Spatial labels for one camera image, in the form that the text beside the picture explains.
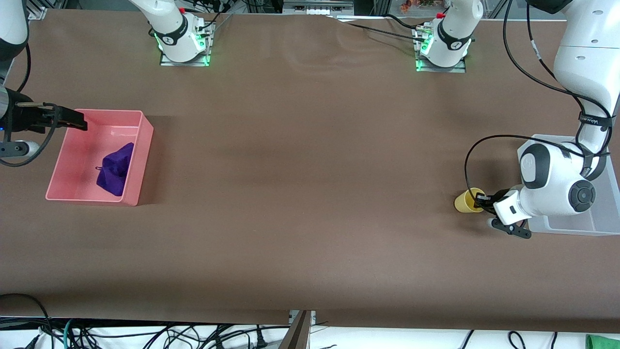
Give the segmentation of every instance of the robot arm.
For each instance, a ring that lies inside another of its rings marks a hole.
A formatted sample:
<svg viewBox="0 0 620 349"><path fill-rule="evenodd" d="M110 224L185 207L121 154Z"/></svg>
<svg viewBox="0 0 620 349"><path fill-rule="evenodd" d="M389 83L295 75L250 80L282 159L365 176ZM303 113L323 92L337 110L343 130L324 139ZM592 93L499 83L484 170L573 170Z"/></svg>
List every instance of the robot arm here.
<svg viewBox="0 0 620 349"><path fill-rule="evenodd" d="M568 26L554 63L558 82L571 92L598 101L611 115L620 93L620 1L528 0L547 12L561 10ZM591 180L605 168L613 119L594 103L581 100L584 113L574 142L562 145L573 151L540 143L521 154L523 185L510 189L493 203L506 226L541 215L567 216L585 212L596 199Z"/></svg>
<svg viewBox="0 0 620 349"><path fill-rule="evenodd" d="M181 13L174 0L129 0L146 16L170 60L186 62L206 49L205 21L191 13Z"/></svg>
<svg viewBox="0 0 620 349"><path fill-rule="evenodd" d="M0 61L15 58L28 42L25 0L0 1Z"/></svg>
<svg viewBox="0 0 620 349"><path fill-rule="evenodd" d="M433 37L421 50L422 55L444 68L459 63L467 54L471 35L483 13L481 0L453 0L444 18L431 22Z"/></svg>

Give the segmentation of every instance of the black strap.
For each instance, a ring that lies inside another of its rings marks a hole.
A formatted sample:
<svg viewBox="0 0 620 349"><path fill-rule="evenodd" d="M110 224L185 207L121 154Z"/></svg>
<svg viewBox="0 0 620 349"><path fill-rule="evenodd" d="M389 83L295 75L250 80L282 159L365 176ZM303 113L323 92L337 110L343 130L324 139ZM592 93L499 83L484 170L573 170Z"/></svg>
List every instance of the black strap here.
<svg viewBox="0 0 620 349"><path fill-rule="evenodd" d="M187 32L187 18L185 16L181 16L181 17L183 18L183 23L181 23L181 26L177 30L171 33L163 34L156 30L153 30L155 32L155 35L157 35L159 40L164 45L168 45L168 46L176 45L177 41Z"/></svg>
<svg viewBox="0 0 620 349"><path fill-rule="evenodd" d="M582 151L583 166L582 166L582 171L580 174L582 177L586 178L590 174L590 172L592 172L593 170L592 161L594 160L594 153L589 151L588 148L579 144L579 142L575 142L575 145L577 146L577 148L579 148L579 150Z"/></svg>
<svg viewBox="0 0 620 349"><path fill-rule="evenodd" d="M461 47L463 47L463 45L465 45L471 38L471 34L469 34L468 37L463 38L463 39L457 39L455 37L450 36L443 29L443 19L441 20L441 22L439 22L439 25L437 26L437 32L439 33L439 38L441 39L441 41L446 43L446 45L448 46L448 50L450 51L460 50Z"/></svg>
<svg viewBox="0 0 620 349"><path fill-rule="evenodd" d="M612 127L616 122L616 116L612 117L600 117L594 115L579 113L579 121L583 124L600 126L600 127Z"/></svg>

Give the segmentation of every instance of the brown table surface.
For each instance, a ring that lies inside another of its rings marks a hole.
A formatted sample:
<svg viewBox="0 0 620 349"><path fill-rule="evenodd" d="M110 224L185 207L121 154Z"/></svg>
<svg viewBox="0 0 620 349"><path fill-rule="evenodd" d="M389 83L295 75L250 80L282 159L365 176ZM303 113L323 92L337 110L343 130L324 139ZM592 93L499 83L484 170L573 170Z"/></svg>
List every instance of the brown table surface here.
<svg viewBox="0 0 620 349"><path fill-rule="evenodd" d="M142 110L155 134L138 207L45 200L62 130L31 165L0 168L0 291L65 317L281 323L316 309L331 325L620 329L620 237L522 240L453 208L479 138L577 128L571 98L512 67L501 22L480 23L466 74L417 73L407 40L322 16L234 16L208 68L160 67L139 12L49 11L31 28L24 93ZM564 28L534 24L550 64ZM509 31L550 80L525 23ZM520 144L481 146L473 185L516 184Z"/></svg>

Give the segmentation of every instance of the purple cloth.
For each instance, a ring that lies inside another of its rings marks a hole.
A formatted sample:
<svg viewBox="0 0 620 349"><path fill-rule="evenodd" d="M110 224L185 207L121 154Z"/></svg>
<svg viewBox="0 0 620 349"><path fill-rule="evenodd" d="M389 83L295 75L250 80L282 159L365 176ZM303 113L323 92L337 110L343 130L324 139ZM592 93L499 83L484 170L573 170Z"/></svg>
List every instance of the purple cloth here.
<svg viewBox="0 0 620 349"><path fill-rule="evenodd" d="M117 152L107 155L102 166L97 167L100 171L97 177L97 185L114 196L123 196L132 152L133 143L129 143Z"/></svg>

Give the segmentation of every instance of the green object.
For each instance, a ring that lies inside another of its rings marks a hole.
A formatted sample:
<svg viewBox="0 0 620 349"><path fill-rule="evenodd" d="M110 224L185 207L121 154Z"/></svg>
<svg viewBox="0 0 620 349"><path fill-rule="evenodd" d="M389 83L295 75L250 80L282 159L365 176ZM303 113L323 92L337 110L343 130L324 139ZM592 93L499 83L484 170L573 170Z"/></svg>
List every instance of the green object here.
<svg viewBox="0 0 620 349"><path fill-rule="evenodd" d="M620 349L620 340L609 339L601 336L585 336L586 349Z"/></svg>

